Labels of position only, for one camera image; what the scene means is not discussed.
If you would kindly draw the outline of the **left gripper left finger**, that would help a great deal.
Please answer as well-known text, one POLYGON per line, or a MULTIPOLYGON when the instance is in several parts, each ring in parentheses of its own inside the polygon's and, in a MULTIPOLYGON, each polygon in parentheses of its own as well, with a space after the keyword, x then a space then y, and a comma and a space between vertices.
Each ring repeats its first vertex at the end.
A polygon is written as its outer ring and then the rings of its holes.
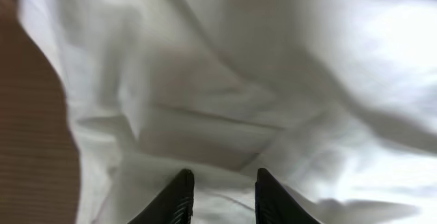
POLYGON ((195 177, 182 169, 128 224, 190 224, 193 216, 195 177))

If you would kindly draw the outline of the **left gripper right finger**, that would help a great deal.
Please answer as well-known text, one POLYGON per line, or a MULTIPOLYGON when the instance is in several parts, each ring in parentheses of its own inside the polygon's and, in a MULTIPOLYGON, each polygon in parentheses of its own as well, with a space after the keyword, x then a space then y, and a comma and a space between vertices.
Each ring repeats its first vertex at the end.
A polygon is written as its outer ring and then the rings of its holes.
POLYGON ((257 224, 320 224, 265 168, 257 170, 255 216, 257 224))

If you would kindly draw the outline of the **white t-shirt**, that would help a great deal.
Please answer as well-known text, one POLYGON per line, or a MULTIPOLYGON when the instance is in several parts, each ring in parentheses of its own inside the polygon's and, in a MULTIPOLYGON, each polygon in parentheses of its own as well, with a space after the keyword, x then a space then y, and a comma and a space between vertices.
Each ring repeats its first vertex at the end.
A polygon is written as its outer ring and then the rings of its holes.
POLYGON ((436 222, 436 0, 20 0, 79 150, 77 223, 183 168, 194 223, 268 169, 323 223, 436 222))

